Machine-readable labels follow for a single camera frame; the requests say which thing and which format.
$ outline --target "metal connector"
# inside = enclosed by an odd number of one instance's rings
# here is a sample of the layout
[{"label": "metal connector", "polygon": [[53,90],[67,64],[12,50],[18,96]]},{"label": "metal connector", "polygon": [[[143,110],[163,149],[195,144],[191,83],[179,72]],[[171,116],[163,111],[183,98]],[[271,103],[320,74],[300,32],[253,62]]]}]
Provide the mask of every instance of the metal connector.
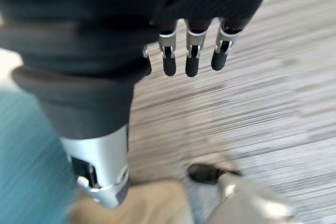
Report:
[{"label": "metal connector", "polygon": [[96,202],[119,207],[128,192],[127,126],[102,137],[61,138],[61,143],[81,186]]},{"label": "metal connector", "polygon": [[[216,37],[215,52],[219,54],[220,52],[223,52],[224,50],[224,52],[227,54],[231,50],[231,47],[237,41],[240,35],[240,32],[241,31],[235,34],[228,34],[223,30],[222,25],[220,25],[218,28],[217,37]],[[222,48],[223,42],[225,41],[228,42],[228,45],[225,48]]]},{"label": "metal connector", "polygon": [[175,58],[176,29],[171,34],[159,34],[159,46],[163,59]]},{"label": "metal connector", "polygon": [[200,58],[205,36],[206,31],[202,33],[193,33],[189,29],[187,30],[186,49],[187,57],[189,59],[192,57],[195,57],[196,59]]}]

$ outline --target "khaki pants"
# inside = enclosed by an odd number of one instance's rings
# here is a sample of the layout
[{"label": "khaki pants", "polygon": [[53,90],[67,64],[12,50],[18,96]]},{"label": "khaki pants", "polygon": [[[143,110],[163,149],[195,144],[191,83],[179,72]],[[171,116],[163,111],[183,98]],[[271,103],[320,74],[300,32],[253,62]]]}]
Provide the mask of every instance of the khaki pants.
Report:
[{"label": "khaki pants", "polygon": [[183,186],[164,181],[131,187],[115,210],[81,196],[71,209],[71,224],[193,224]]}]

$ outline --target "prosthetic hand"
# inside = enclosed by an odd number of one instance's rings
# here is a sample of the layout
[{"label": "prosthetic hand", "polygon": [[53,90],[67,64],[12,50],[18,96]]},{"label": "prosthetic hand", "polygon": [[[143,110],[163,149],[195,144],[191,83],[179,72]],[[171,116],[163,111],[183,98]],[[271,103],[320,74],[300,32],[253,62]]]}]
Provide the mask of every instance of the prosthetic hand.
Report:
[{"label": "prosthetic hand", "polygon": [[133,88],[151,72],[147,44],[159,40],[164,72],[174,75],[176,20],[184,18],[185,71],[193,77],[219,17],[211,65],[220,70],[261,1],[0,0],[0,47],[21,55],[13,78],[59,134],[78,184],[116,208],[128,190]]},{"label": "prosthetic hand", "polygon": [[292,203],[267,186],[256,184],[235,171],[218,169],[212,165],[193,164],[188,172],[196,182],[219,184],[222,202],[211,214],[208,224],[301,223]]}]

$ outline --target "black fingertip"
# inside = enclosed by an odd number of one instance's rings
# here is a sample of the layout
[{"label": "black fingertip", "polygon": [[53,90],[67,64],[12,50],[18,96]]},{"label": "black fingertip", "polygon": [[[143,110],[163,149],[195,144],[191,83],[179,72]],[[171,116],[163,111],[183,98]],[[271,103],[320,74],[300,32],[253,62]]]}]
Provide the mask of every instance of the black fingertip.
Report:
[{"label": "black fingertip", "polygon": [[163,71],[167,76],[173,76],[176,73],[175,57],[167,57],[163,59]]},{"label": "black fingertip", "polygon": [[197,75],[198,73],[198,62],[199,59],[192,57],[192,58],[188,58],[186,60],[185,63],[185,73],[187,74],[187,76],[189,77],[194,77]]},{"label": "black fingertip", "polygon": [[216,53],[214,51],[214,54],[212,55],[211,59],[211,67],[215,71],[221,70],[226,62],[227,54],[224,52]]}]

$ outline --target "floor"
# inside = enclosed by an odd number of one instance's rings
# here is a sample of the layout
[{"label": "floor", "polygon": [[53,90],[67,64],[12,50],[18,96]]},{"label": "floor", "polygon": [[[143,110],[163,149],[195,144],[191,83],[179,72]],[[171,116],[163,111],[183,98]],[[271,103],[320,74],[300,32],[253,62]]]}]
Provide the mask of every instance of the floor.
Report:
[{"label": "floor", "polygon": [[[191,183],[186,168],[239,167],[295,201],[305,223],[336,223],[336,1],[265,0],[220,72],[210,67],[217,27],[192,79],[183,22],[174,77],[149,47],[153,72],[137,85],[131,113],[132,181],[182,180],[204,223],[218,192]],[[12,88],[8,71],[20,61],[0,53],[0,86]]]}]

